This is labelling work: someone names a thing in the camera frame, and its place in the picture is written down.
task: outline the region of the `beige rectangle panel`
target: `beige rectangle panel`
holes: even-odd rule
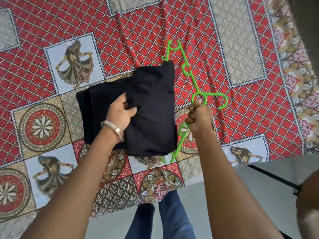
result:
[[[211,0],[232,85],[264,76],[245,0]]]

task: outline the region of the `forearm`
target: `forearm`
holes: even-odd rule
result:
[[[92,205],[117,137],[104,127],[78,167],[22,238],[83,238]]]
[[[194,134],[213,238],[282,238],[226,158],[212,129]]]

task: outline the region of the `person's left hand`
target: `person's left hand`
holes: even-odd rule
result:
[[[126,108],[126,93],[123,93],[110,105],[106,115],[106,120],[112,122],[122,132],[130,124],[131,117],[135,116],[137,112],[136,107],[128,110],[126,110]]]

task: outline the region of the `person's right arm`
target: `person's right arm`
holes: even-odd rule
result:
[[[212,127],[213,111],[200,100],[189,109],[186,122],[199,152],[213,238],[283,239],[224,154]]]

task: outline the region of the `leg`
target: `leg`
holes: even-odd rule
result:
[[[184,206],[176,190],[168,192],[159,202],[163,239],[196,239]]]
[[[125,239],[151,239],[154,212],[151,203],[139,205]]]

